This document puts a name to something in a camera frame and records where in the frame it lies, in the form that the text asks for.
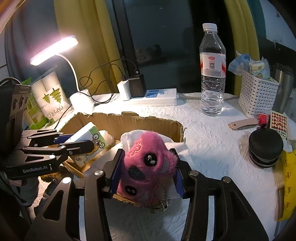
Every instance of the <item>pink fur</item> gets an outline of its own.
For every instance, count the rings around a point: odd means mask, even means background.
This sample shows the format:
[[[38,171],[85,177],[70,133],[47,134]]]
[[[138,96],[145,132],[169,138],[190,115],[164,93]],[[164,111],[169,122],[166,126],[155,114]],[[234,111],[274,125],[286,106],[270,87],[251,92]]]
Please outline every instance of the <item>pink fur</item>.
[[[153,155],[152,166],[148,166]],[[155,198],[154,186],[163,179],[172,177],[176,171],[177,157],[165,146],[161,137],[155,132],[145,132],[135,141],[134,146],[125,154],[121,165],[121,179],[117,193],[143,205],[149,205]],[[145,176],[144,180],[134,180],[129,175],[129,169],[136,166]],[[137,195],[129,195],[125,187],[130,185],[137,189]],[[141,198],[147,191],[149,198]]]

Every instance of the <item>plastic basket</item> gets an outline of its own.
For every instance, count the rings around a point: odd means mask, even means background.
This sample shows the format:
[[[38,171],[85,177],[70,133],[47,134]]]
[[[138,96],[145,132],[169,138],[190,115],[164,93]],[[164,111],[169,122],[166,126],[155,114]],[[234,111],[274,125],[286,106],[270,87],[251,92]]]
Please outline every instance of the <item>plastic basket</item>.
[[[269,112],[274,105],[278,87],[279,83],[274,79],[262,80],[244,71],[238,102],[245,115],[252,118],[259,113]]]

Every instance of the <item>qr code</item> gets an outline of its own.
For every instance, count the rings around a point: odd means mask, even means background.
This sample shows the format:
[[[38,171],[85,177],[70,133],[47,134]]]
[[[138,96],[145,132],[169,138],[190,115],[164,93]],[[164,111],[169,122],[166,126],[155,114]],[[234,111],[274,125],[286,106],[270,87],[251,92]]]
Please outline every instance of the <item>qr code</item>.
[[[210,62],[210,69],[215,69],[215,63]]]

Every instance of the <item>yellow plastic bag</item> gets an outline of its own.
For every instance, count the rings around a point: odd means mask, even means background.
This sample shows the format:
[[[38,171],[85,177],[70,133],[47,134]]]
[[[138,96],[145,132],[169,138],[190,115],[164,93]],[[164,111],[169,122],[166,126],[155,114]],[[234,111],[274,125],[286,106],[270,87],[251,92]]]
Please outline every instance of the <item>yellow plastic bag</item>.
[[[296,207],[296,150],[293,152],[283,151],[281,160],[284,166],[285,197],[284,213],[279,221],[290,218]]]

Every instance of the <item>bottle cap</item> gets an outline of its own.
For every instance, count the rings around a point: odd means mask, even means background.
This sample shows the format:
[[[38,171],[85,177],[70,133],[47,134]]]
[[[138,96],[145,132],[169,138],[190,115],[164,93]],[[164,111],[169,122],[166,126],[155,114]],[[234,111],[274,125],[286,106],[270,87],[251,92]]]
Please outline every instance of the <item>bottle cap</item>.
[[[204,31],[216,31],[217,32],[217,25],[214,23],[204,23],[202,25]]]

